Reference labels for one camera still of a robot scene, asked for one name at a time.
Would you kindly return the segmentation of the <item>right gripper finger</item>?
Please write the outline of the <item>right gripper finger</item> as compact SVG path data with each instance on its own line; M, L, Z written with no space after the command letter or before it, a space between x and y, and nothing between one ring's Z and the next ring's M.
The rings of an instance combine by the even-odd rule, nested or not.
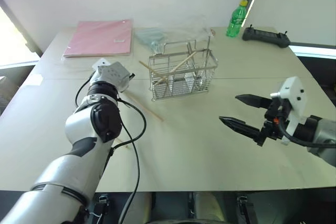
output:
M269 98L264 98L253 94L236 95L235 98L245 103L246 105L253 106L255 108L267 109L271 105L271 100Z
M244 135L251 139L256 139L259 136L260 130L250 125L247 125L244 121L227 116L219 116L218 118L222 121L224 125L241 135Z

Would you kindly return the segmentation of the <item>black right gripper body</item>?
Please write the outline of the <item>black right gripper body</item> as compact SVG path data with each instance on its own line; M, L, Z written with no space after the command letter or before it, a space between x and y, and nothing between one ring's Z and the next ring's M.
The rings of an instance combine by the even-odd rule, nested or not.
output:
M279 129L279 119L282 118L283 122L285 122L290 111L291 105L288 99L273 97L264 115L265 122L254 138L254 142L259 146L263 146L266 138L273 140L282 138L283 134Z

